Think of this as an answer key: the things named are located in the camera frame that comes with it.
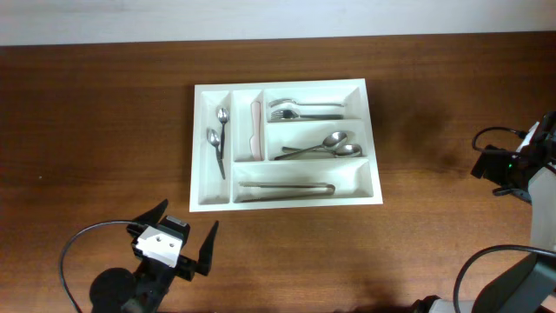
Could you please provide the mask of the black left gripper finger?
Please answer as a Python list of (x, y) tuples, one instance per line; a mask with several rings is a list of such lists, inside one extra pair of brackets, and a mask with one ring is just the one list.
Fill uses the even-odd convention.
[(215, 238), (219, 228), (219, 222), (215, 221), (211, 230), (209, 231), (205, 241), (199, 249), (199, 256), (196, 265), (196, 272), (203, 276), (207, 276), (211, 271), (213, 252), (215, 246)]
[(146, 229), (147, 226), (154, 227), (162, 218), (165, 210), (169, 205), (169, 200), (164, 199), (155, 208), (148, 210), (147, 212), (141, 214), (140, 216), (132, 219), (132, 224), (126, 227), (127, 232), (132, 237), (138, 237)]

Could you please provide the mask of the small steel teaspoon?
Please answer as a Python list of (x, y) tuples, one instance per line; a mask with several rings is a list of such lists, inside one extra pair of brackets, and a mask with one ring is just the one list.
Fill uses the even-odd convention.
[(222, 179), (226, 179), (225, 169), (222, 161), (222, 153), (220, 150), (221, 147), (221, 139), (219, 134), (214, 129), (207, 130), (207, 140), (208, 142), (215, 148), (215, 158), (221, 172)]
[(221, 135), (220, 135), (220, 154), (221, 158), (224, 158), (224, 149), (225, 149), (225, 139), (226, 139), (226, 125), (229, 122), (229, 112), (225, 107), (221, 107), (217, 111), (217, 119), (222, 126)]

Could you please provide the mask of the white plastic knife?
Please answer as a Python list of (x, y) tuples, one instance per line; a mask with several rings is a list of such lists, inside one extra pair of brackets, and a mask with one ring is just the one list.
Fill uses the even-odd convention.
[(252, 156), (255, 161), (262, 160), (261, 153), (261, 103), (259, 101), (253, 101), (251, 103), (251, 118), (252, 118), (252, 136), (249, 139), (249, 146)]

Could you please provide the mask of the steel fork dark handle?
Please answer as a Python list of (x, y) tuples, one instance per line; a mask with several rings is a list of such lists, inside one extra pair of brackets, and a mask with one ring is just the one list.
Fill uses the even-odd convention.
[(294, 121), (294, 120), (341, 120), (343, 115), (308, 115), (294, 110), (275, 110), (270, 114), (271, 122)]

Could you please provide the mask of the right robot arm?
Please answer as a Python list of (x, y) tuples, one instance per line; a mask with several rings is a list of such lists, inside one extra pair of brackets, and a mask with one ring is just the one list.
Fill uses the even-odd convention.
[[(481, 148), (479, 137), (501, 130), (522, 140), (516, 150), (491, 144)], [(555, 113), (547, 112), (529, 130), (493, 126), (472, 140), (480, 156), (471, 175), (497, 185), (494, 196), (511, 195), (532, 206), (530, 243), (499, 244), (470, 256), (453, 285), (453, 299), (428, 296), (414, 302), (411, 312), (547, 312), (543, 302), (555, 295)], [(488, 283), (472, 301), (460, 300), (460, 287), (471, 265), (496, 252), (517, 251), (526, 256)]]

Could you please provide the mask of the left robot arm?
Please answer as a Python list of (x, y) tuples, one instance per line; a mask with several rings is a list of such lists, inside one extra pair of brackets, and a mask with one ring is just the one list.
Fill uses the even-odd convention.
[(190, 225), (167, 215), (168, 204), (160, 202), (126, 227), (140, 263), (133, 272), (110, 268), (96, 277), (89, 289), (94, 312), (156, 312), (175, 278), (190, 282), (197, 274), (209, 274), (219, 223), (212, 226), (198, 258), (188, 258), (181, 251)]

